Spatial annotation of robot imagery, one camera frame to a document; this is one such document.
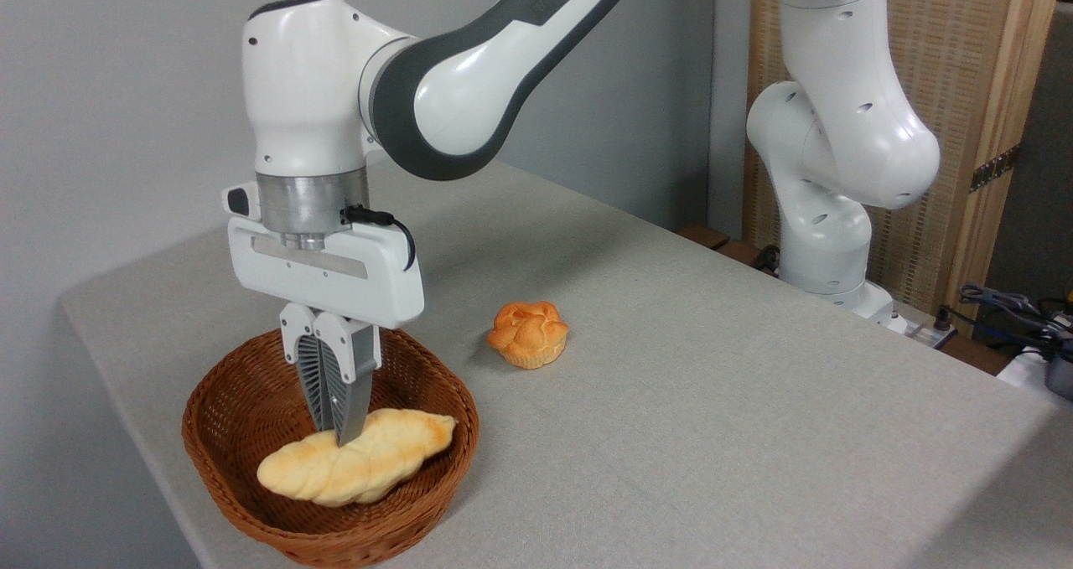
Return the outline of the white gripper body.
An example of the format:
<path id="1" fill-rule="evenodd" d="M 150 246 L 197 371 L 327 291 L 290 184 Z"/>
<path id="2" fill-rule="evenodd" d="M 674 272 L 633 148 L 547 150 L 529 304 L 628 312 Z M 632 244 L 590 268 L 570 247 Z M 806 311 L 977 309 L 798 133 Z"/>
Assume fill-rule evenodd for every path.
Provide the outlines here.
<path id="1" fill-rule="evenodd" d="M 236 277 L 246 289 L 399 329 L 424 312 L 418 262 L 396 228 L 353 225 L 327 236 L 321 251 L 286 248 L 260 223 L 233 217 L 227 238 Z"/>

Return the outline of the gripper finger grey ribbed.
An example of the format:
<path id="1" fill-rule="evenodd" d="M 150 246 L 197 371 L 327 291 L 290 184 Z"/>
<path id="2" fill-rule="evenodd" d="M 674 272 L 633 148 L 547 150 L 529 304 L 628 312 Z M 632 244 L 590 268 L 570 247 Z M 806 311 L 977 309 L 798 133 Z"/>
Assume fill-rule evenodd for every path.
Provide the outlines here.
<path id="1" fill-rule="evenodd" d="M 319 361 L 319 425 L 332 427 L 338 446 L 353 442 L 371 407 L 373 371 L 382 366 L 378 326 L 338 313 L 314 319 Z"/>
<path id="2" fill-rule="evenodd" d="M 298 371 L 303 397 L 317 431 L 334 429 L 330 400 L 324 375 L 324 344 L 314 332 L 317 313 L 300 304 L 288 304 L 280 312 L 280 333 L 288 363 Z"/>

